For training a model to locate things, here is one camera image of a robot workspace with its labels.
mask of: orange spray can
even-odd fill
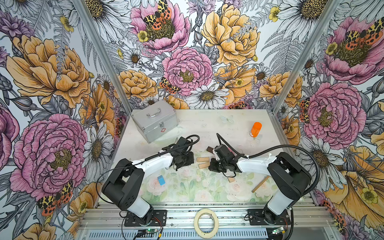
[[[255,122],[251,131],[249,132],[249,134],[252,136],[252,137],[257,137],[257,135],[259,134],[260,132],[260,129],[262,128],[262,124],[259,123],[259,122]]]

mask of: mounting plate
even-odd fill
[[[263,209],[248,209],[248,215],[263,217]],[[285,209],[279,216],[276,216],[275,225],[289,226],[291,224],[291,219],[289,218],[289,216],[288,217],[287,216],[288,216],[288,211]],[[250,218],[249,224],[251,226],[257,226],[257,225],[265,225],[265,222],[261,219]]]
[[[167,210],[154,210],[153,217],[156,217],[159,221],[161,221],[161,225],[165,226],[167,222]],[[124,226],[142,227],[143,225],[139,223],[139,221],[137,220],[137,216],[135,214],[131,212],[127,212],[127,217],[125,219]],[[155,220],[151,220],[150,223],[146,226],[159,227],[160,223]]]

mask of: table surface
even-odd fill
[[[207,147],[218,145],[219,133],[232,147],[244,154],[255,154],[280,142],[269,115],[262,109],[236,110],[176,110],[179,125],[160,139],[148,144],[129,119],[111,167],[122,158],[139,160],[156,154],[161,148],[175,143],[178,137],[192,134],[200,136],[193,145],[195,163],[175,171],[161,169],[143,180],[139,195],[149,203],[156,202],[266,202],[276,192],[277,186],[268,180],[255,192],[251,190],[265,177],[263,174],[238,173],[230,183],[221,173],[199,169],[197,157],[214,157]],[[260,122],[262,128],[256,138],[249,135],[253,124]],[[157,177],[162,175],[165,184],[160,185]]]

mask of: wooden block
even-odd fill
[[[263,183],[269,178],[269,176],[266,176],[254,189],[252,189],[252,192],[256,192],[256,190],[263,185]]]
[[[209,167],[209,165],[211,165],[210,162],[205,162],[205,163],[199,164],[199,169],[207,168],[207,167]]]
[[[213,149],[213,148],[211,148],[211,147],[208,147],[208,148],[207,148],[207,152],[210,152],[210,153],[212,153],[212,154],[213,154],[213,153],[214,153],[214,149]]]
[[[209,162],[209,157],[198,157],[197,162]]]

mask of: flower bud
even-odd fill
[[[28,97],[17,97],[10,99],[18,108],[23,111],[36,110],[37,106],[32,102],[32,99]]]
[[[372,86],[372,97],[377,98],[382,93],[384,93],[384,78],[381,78]]]
[[[384,123],[373,121],[368,125],[368,129],[371,133],[380,135],[384,132]]]
[[[8,78],[0,74],[0,90],[10,91],[12,89],[11,81]]]

